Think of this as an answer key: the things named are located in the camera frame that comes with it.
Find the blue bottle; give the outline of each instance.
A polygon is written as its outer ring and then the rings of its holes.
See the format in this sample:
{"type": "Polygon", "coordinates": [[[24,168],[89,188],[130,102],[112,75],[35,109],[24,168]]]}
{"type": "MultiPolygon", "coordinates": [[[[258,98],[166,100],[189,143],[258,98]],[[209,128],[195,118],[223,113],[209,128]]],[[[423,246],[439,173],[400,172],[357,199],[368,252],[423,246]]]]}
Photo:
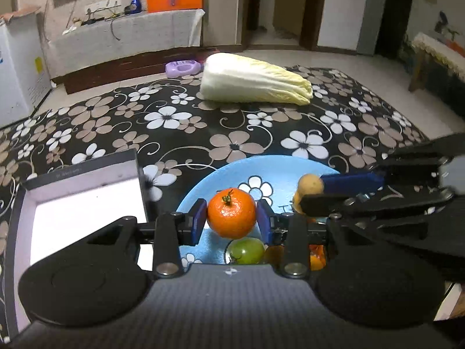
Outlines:
{"type": "Polygon", "coordinates": [[[142,3],[140,0],[131,0],[131,14],[140,13],[142,11],[142,3]]]}

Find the box lid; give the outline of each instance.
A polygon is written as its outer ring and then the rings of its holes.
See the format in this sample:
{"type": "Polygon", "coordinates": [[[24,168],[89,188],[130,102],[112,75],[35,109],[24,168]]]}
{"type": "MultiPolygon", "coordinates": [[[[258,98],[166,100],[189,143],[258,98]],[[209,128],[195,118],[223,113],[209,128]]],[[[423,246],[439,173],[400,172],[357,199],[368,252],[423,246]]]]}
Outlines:
{"type": "Polygon", "coordinates": [[[0,18],[3,18],[5,22],[8,24],[13,18],[20,18],[24,16],[28,16],[29,14],[33,14],[40,9],[39,6],[27,6],[24,9],[13,11],[10,13],[0,14],[0,18]]]}

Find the tangerine stem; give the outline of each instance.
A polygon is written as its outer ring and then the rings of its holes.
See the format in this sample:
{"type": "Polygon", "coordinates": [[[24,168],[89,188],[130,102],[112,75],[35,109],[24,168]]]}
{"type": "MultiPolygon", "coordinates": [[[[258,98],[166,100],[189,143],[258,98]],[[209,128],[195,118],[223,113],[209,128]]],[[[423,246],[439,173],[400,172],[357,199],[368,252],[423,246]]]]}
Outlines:
{"type": "Polygon", "coordinates": [[[230,206],[231,205],[231,193],[233,192],[233,190],[231,189],[227,195],[224,195],[221,197],[221,199],[223,200],[224,203],[226,203],[226,205],[230,206]]]}

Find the sticker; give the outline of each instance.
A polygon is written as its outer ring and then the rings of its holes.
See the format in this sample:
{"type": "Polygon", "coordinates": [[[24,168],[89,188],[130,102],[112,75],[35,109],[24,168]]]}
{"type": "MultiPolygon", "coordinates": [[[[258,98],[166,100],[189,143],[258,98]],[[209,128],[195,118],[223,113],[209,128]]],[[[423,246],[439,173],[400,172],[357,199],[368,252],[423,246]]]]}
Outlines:
{"type": "Polygon", "coordinates": [[[35,58],[35,68],[37,69],[37,73],[42,73],[44,71],[44,65],[42,63],[42,58],[35,58]]]}

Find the black tablecloth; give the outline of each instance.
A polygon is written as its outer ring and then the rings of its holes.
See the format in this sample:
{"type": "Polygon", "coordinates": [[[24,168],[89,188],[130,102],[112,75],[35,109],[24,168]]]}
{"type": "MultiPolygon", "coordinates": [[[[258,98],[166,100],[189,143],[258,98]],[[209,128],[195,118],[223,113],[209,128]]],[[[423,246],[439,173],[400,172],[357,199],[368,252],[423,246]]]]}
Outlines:
{"type": "MultiPolygon", "coordinates": [[[[135,148],[160,212],[175,210],[206,175],[245,157],[299,156],[344,173],[426,140],[406,117],[342,72],[290,70],[311,81],[310,105],[205,101],[198,74],[118,88],[0,130],[1,266],[18,183],[87,159],[135,148]]],[[[0,335],[7,336],[3,313],[0,324],[0,335]]]]}

